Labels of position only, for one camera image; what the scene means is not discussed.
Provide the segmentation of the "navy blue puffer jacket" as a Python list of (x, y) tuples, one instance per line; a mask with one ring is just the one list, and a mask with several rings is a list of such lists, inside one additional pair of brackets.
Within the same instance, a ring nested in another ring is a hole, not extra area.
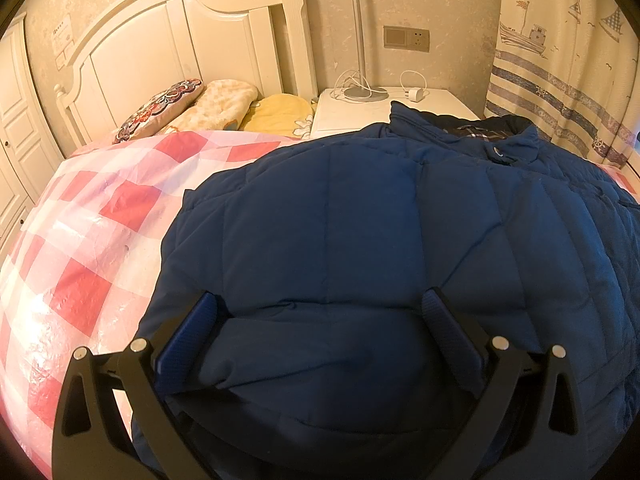
[(639, 206), (526, 118), (394, 104), (186, 191), (138, 335), (222, 315), (169, 404), (226, 479), (414, 479), (480, 393), (424, 294), (562, 346), (596, 474), (639, 413)]

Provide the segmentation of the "red white checkered bed cover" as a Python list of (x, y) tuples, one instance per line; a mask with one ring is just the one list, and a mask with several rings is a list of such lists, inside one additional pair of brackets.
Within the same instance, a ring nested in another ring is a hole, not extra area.
[(134, 336), (184, 192), (285, 143), (183, 131), (99, 148), (55, 171), (1, 268), (1, 416), (42, 474), (72, 352), (118, 351)]

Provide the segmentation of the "white wardrobe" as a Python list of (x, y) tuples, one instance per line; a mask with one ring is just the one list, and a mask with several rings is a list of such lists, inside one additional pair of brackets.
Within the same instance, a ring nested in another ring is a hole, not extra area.
[(43, 115), (26, 49), (24, 13), (1, 38), (1, 255), (12, 249), (64, 156)]

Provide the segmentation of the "colourful patterned pillow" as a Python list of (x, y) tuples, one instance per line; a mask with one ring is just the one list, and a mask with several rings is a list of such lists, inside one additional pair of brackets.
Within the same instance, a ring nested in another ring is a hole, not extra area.
[(119, 144), (154, 136), (181, 115), (204, 91), (201, 79), (185, 79), (152, 96), (113, 132)]

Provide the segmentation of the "cream floral pillow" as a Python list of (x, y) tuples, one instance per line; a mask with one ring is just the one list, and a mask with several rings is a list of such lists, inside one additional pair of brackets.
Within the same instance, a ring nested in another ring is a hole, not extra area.
[(258, 98), (252, 84), (234, 79), (214, 80), (177, 118), (160, 130), (160, 134), (176, 131), (236, 130), (250, 104)]

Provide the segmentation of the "yellow pillow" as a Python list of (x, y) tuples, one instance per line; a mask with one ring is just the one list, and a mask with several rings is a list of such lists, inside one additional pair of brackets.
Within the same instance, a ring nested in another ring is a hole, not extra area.
[(317, 105), (294, 94), (280, 93), (255, 101), (246, 113), (241, 131), (307, 139)]

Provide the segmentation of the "nautical print curtain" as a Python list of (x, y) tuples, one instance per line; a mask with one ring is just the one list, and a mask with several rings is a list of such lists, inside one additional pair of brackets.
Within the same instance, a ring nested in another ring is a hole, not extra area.
[(622, 168), (639, 132), (639, 39), (615, 0), (501, 0), (488, 116)]

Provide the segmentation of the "white nightstand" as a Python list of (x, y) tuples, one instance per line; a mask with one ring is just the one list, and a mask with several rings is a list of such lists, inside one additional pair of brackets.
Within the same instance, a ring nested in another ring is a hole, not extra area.
[(358, 131), (375, 122), (388, 122), (390, 119), (390, 104), (401, 102), (420, 112), (430, 112), (436, 115), (451, 115), (463, 119), (478, 119), (472, 110), (463, 104), (456, 96), (447, 90), (426, 89), (418, 93), (419, 101), (408, 98), (411, 90), (405, 91), (400, 87), (388, 87), (388, 97), (385, 100), (370, 102), (352, 102), (346, 99), (342, 92), (324, 90), (320, 96), (311, 125), (311, 139), (324, 136)]

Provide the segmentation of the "white wooden headboard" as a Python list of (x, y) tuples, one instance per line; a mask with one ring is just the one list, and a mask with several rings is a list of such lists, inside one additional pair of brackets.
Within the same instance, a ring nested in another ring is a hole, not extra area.
[(75, 146), (105, 138), (150, 96), (183, 79), (246, 81), (261, 96), (318, 96), (306, 0), (117, 0), (65, 62), (56, 105)]

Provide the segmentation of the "wall switch stickers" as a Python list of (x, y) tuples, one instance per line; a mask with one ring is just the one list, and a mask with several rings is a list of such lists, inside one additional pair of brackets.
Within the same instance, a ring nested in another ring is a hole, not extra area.
[(67, 55), (74, 47), (73, 27), (69, 15), (65, 15), (64, 18), (54, 26), (51, 34), (51, 44), (56, 69), (62, 70), (65, 66)]

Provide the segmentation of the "wall socket panel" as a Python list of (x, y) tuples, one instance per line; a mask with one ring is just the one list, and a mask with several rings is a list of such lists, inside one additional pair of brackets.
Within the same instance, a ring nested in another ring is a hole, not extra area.
[(431, 34), (427, 29), (383, 26), (383, 44), (386, 49), (430, 52)]

